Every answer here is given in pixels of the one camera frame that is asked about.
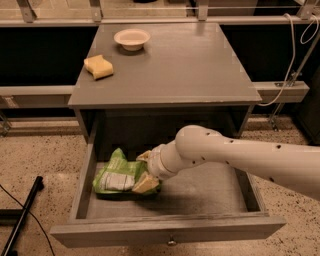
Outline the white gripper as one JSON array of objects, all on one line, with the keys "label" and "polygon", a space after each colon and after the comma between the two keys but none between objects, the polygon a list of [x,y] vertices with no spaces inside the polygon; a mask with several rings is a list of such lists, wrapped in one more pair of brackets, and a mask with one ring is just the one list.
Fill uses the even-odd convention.
[{"label": "white gripper", "polygon": [[145,151],[136,158],[137,161],[147,162],[149,173],[142,173],[132,188],[134,193],[143,194],[156,188],[159,185],[159,180],[164,181],[176,176],[176,173],[170,172],[162,162],[161,153],[163,149],[163,146],[157,146],[151,151]]}]

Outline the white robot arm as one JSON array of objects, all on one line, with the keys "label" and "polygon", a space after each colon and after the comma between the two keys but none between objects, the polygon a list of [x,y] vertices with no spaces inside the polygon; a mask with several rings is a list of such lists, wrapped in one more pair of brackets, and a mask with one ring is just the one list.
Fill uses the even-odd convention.
[{"label": "white robot arm", "polygon": [[320,148],[233,139],[197,125],[181,128],[175,139],[137,157],[149,173],[167,180],[208,162],[228,164],[279,186],[320,200]]}]

